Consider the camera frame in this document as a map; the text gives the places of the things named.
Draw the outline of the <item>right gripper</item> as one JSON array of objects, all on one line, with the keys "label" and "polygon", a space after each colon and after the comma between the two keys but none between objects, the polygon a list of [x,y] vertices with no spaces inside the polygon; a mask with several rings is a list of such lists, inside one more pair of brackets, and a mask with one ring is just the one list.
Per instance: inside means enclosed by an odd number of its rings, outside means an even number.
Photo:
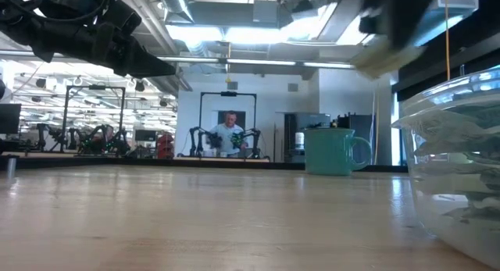
[{"label": "right gripper", "polygon": [[362,0],[359,31],[386,34],[390,48],[400,51],[415,37],[433,0]]}]

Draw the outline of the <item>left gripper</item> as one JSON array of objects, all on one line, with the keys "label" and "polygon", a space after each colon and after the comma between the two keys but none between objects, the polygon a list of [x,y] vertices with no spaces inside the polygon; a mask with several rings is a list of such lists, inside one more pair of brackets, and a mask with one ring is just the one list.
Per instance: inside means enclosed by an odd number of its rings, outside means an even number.
[{"label": "left gripper", "polygon": [[138,79],[172,76],[177,71],[109,23],[96,27],[45,23],[36,30],[32,50],[46,62],[59,53]]}]

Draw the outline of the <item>red cart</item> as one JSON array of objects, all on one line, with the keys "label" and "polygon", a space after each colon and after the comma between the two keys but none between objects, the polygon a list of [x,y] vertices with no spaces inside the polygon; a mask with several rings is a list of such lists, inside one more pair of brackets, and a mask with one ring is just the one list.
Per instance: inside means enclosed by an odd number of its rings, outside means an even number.
[{"label": "red cart", "polygon": [[173,136],[170,133],[164,133],[157,137],[156,151],[158,159],[172,159],[174,157]]}]

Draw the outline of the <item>black equipment rack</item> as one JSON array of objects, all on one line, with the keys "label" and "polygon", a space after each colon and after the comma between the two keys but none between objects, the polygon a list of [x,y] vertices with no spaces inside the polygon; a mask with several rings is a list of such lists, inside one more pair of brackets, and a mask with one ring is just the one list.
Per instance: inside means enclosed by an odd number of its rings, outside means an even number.
[{"label": "black equipment rack", "polygon": [[355,145],[352,149],[355,161],[362,162],[367,159],[370,165],[373,165],[375,162],[374,155],[377,145],[377,132],[375,131],[372,118],[371,115],[358,115],[356,113],[337,116],[337,127],[354,130],[355,137],[361,137],[370,143],[370,152],[366,151],[365,147],[359,144]]}]

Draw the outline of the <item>long ceiling light bar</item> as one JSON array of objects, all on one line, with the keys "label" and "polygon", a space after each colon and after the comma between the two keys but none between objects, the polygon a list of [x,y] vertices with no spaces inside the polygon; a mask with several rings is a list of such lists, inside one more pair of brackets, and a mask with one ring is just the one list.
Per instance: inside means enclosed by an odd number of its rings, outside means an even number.
[{"label": "long ceiling light bar", "polygon": [[355,67],[346,62],[309,62],[265,59],[228,59],[228,58],[200,58],[184,56],[159,56],[164,62],[224,64],[224,65],[259,65],[259,66],[300,66],[318,69],[352,70]]}]

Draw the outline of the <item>grey ceiling box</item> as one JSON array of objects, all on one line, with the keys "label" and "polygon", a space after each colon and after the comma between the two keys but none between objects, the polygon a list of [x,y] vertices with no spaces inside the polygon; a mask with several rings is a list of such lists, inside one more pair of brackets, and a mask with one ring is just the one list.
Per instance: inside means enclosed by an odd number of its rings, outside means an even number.
[{"label": "grey ceiling box", "polygon": [[275,1],[255,0],[253,2],[253,21],[257,23],[276,23],[278,3]]}]

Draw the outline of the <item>teal enamel mug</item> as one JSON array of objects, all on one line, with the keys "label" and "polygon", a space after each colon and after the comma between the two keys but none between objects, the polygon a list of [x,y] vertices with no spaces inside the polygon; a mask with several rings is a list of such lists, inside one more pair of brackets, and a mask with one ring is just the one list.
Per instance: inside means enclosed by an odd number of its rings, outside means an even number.
[{"label": "teal enamel mug", "polygon": [[350,176],[366,168],[372,159],[370,143],[345,128],[305,131],[305,171],[312,175]]}]

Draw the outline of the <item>black monitor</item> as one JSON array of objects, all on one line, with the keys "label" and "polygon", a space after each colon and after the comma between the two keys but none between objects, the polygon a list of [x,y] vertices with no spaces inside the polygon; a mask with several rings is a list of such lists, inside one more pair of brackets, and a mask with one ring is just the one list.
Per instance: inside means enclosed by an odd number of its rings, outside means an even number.
[{"label": "black monitor", "polygon": [[21,104],[0,104],[0,134],[18,134]]}]

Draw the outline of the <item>dark storage cabinet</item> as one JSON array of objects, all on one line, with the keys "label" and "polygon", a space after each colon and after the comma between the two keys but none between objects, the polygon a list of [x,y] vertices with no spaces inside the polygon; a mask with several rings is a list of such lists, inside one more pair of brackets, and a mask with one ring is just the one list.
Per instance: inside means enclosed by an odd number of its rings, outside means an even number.
[{"label": "dark storage cabinet", "polygon": [[295,133],[310,128],[330,126],[330,115],[325,113],[286,113],[284,115],[284,161],[286,163],[304,163],[305,149],[295,149]]}]

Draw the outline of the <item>black gantry frame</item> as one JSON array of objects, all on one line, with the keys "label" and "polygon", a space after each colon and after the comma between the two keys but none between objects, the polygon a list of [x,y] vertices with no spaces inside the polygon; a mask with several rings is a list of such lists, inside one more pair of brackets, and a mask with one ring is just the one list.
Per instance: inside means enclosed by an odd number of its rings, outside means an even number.
[{"label": "black gantry frame", "polygon": [[[212,123],[209,128],[205,128],[205,124],[203,121],[203,109],[204,109],[204,98],[206,96],[215,96],[219,98],[238,98],[238,97],[246,97],[250,98],[252,101],[252,111],[251,111],[251,123],[247,124],[247,114],[246,111],[237,111],[235,107],[225,108],[221,110],[216,110],[216,122]],[[256,105],[257,105],[257,94],[251,93],[239,93],[235,91],[221,91],[221,92],[202,92],[199,100],[199,115],[198,115],[198,127],[201,127],[204,130],[210,131],[214,126],[223,123],[225,120],[225,113],[227,111],[234,111],[237,114],[236,124],[240,126],[244,132],[239,134],[234,134],[232,137],[232,141],[234,143],[234,147],[236,148],[241,144],[243,140],[247,141],[247,148],[240,152],[239,159],[258,159],[260,155],[259,150],[259,137],[261,131],[256,128]],[[226,153],[219,153],[217,148],[214,148],[219,157],[227,157]]]},{"label": "black gantry frame", "polygon": [[[65,93],[65,102],[64,102],[64,107],[63,107],[63,119],[62,119],[62,133],[61,133],[61,138],[64,140],[66,138],[66,125],[67,125],[67,114],[69,110],[69,103],[70,100],[77,96],[78,93],[82,89],[88,89],[92,91],[105,91],[105,90],[119,90],[121,91],[121,96],[119,97],[120,100],[120,118],[119,118],[119,127],[118,127],[118,132],[121,132],[123,130],[123,111],[124,111],[124,104],[125,104],[125,95],[126,95],[126,89],[124,87],[112,87],[112,86],[105,86],[105,85],[99,85],[99,84],[90,84],[90,85],[67,85],[66,86],[66,93]],[[109,141],[108,141],[108,135],[107,135],[107,129],[105,125],[101,125],[100,127],[95,127],[95,130],[100,130],[102,132],[102,154],[103,155],[108,155],[110,153],[110,150],[108,149],[109,146]]]}]

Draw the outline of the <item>large sheet-metal duct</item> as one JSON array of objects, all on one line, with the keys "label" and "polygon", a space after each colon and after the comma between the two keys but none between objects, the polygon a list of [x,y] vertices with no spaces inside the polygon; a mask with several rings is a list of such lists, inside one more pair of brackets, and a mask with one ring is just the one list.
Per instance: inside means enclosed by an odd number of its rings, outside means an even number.
[{"label": "large sheet-metal duct", "polygon": [[[338,0],[333,2],[321,2],[318,0],[316,8],[305,14],[291,17],[290,11],[283,9],[284,17],[280,19],[280,39],[288,42],[315,42],[320,45],[357,45],[361,41],[362,45],[367,44],[371,36],[360,34],[354,31],[358,19],[349,26],[344,33],[345,26],[351,23],[351,19],[344,19],[350,15],[351,10],[347,6],[342,6],[341,10],[335,10],[335,20],[341,20],[340,27],[334,27],[334,23],[329,23],[319,40],[313,39],[323,29],[327,18],[336,8]],[[447,28],[456,25],[458,22],[468,17],[479,8],[479,0],[433,0],[427,14],[422,19],[414,45],[422,46],[429,40],[443,33]]]}]

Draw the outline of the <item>black aluminium table frame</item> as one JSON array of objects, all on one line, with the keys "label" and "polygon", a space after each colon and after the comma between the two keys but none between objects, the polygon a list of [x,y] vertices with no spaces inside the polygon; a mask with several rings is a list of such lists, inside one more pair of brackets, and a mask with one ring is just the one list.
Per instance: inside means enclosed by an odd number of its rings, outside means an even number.
[{"label": "black aluminium table frame", "polygon": [[273,163],[247,160],[236,161],[208,161],[208,160],[180,160],[180,159],[125,159],[103,157],[76,157],[76,158],[27,158],[15,155],[0,155],[0,171],[8,169],[9,160],[16,161],[17,169],[42,169],[71,166],[163,166],[163,167],[190,167],[190,168],[218,168],[218,169],[272,169],[272,170],[305,170],[304,164]]}]

